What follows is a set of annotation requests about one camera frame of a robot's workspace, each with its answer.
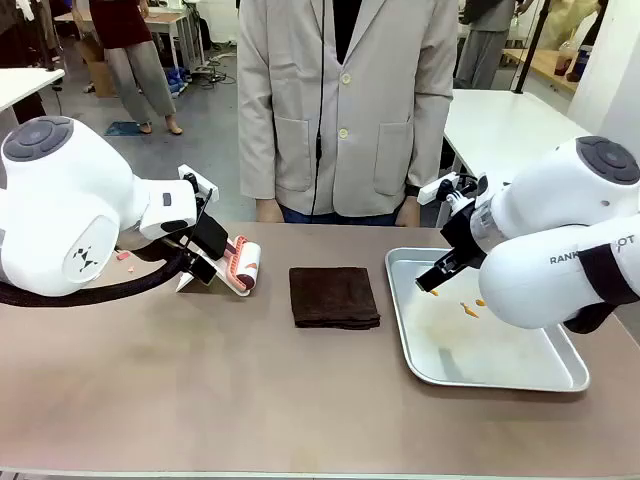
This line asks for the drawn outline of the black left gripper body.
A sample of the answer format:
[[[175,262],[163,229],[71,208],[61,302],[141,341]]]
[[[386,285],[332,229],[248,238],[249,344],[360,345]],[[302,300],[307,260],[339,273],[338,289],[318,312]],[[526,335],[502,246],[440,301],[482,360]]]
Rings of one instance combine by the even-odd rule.
[[[228,232],[210,215],[202,214],[194,226],[191,240],[212,260],[225,255]]]

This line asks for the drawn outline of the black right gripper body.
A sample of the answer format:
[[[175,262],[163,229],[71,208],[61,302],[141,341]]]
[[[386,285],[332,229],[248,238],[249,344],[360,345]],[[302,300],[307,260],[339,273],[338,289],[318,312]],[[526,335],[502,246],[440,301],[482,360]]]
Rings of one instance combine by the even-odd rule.
[[[451,273],[459,273],[467,267],[479,269],[486,258],[486,253],[472,235],[471,217],[474,210],[474,204],[469,203],[454,214],[441,230],[442,236],[449,243],[451,249],[458,249],[463,255],[463,266],[457,271],[451,271]]]

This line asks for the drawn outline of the person left hand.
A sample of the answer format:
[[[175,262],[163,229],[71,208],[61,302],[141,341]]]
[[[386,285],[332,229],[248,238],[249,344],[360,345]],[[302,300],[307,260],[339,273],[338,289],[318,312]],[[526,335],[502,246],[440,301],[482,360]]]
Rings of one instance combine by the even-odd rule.
[[[421,220],[421,205],[414,196],[407,196],[398,210],[397,227],[418,228]]]

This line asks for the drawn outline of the person right hand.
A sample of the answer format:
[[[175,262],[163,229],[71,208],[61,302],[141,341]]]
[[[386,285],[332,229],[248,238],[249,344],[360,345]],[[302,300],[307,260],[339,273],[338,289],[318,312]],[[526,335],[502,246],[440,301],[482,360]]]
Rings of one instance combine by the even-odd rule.
[[[284,218],[275,199],[256,199],[256,220],[265,223],[283,223]]]

